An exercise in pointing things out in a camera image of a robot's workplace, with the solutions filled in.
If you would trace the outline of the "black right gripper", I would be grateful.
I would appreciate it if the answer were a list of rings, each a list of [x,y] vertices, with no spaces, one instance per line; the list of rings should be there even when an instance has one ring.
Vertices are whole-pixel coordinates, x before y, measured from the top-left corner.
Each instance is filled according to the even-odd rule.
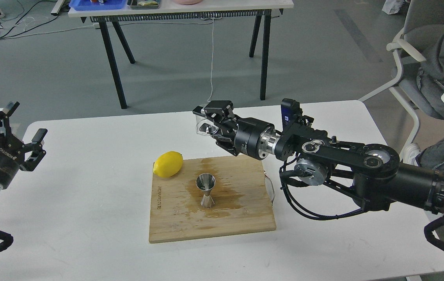
[[[233,114],[232,101],[210,101],[204,108],[208,120],[221,128],[237,130],[237,132],[225,132],[223,130],[211,134],[215,144],[228,153],[238,156],[240,153],[257,160],[263,160],[268,155],[274,154],[274,145],[277,142],[277,134],[272,123],[252,117],[239,118]]]

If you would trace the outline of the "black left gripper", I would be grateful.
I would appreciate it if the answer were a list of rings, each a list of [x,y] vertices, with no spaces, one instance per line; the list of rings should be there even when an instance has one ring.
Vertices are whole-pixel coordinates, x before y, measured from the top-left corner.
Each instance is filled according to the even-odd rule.
[[[19,102],[10,102],[0,108],[0,189],[6,189],[19,169],[34,171],[46,155],[43,149],[43,139],[48,130],[40,128],[28,144],[13,135],[10,127],[10,117],[15,112]]]

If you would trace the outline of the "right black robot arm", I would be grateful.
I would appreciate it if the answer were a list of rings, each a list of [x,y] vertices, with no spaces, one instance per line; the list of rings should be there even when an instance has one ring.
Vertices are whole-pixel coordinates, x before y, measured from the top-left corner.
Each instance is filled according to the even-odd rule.
[[[299,103],[289,98],[281,102],[282,131],[272,123],[237,116],[231,101],[210,101],[192,112],[198,120],[197,133],[212,137],[232,155],[242,153],[257,160],[274,155],[281,160],[281,189],[299,215],[329,221],[388,211],[391,203],[401,202],[442,214],[424,227],[424,236],[444,251],[444,241],[434,235],[444,226],[444,171],[404,164],[389,146],[328,137],[325,130],[312,128],[314,119],[303,115]],[[302,206],[289,189],[320,185],[349,196],[358,209],[343,215],[320,215]]]

